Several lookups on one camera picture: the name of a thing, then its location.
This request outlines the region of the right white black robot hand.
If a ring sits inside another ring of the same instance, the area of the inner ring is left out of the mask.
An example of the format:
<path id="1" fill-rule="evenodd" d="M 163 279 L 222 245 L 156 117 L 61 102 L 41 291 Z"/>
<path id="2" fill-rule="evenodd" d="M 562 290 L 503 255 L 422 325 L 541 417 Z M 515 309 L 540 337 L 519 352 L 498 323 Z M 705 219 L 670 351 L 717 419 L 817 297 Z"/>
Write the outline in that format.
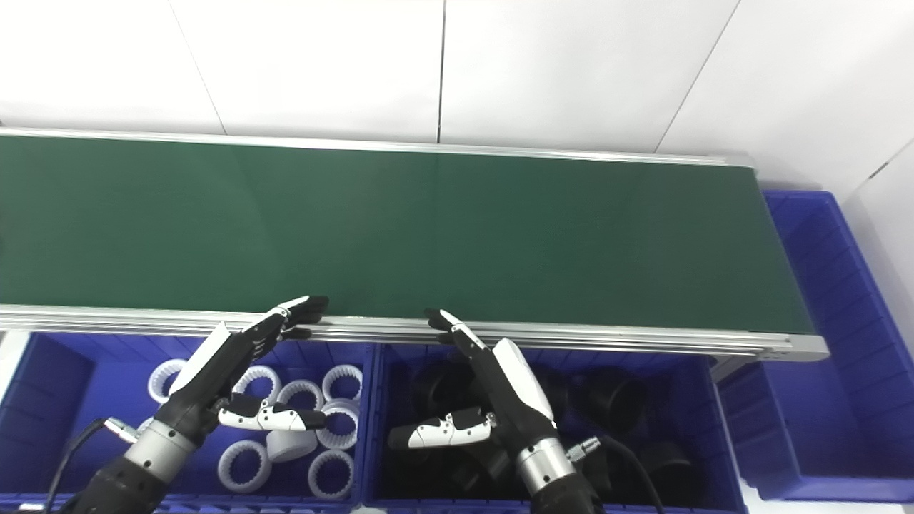
<path id="1" fill-rule="evenodd" d="M 490 347 L 459 318 L 440 308 L 425 311 L 438 340 L 467 358 L 490 409 L 468 408 L 416 424 L 395 427 L 389 448 L 415 450 L 475 445 L 496 438 L 519 460 L 565 461 L 551 404 L 516 343 L 502 338 Z"/>

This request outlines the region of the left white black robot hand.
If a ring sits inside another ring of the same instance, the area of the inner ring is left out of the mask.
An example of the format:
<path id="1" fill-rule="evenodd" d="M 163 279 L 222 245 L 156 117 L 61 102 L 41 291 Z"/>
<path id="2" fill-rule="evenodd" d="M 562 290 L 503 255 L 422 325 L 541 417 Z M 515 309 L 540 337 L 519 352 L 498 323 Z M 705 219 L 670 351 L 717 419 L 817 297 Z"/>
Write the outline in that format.
<path id="1" fill-rule="evenodd" d="M 277 305 L 247 326 L 229 330 L 220 322 L 191 356 L 174 381 L 169 399 L 157 410 L 137 442 L 154 437 L 177 439 L 195 451 L 226 414 L 246 430 L 316 430 L 326 426 L 319 410 L 296 410 L 273 400 L 255 400 L 234 393 L 254 361 L 278 342 L 307 341 L 308 326 L 326 312 L 326 296 L 302 296 Z"/>

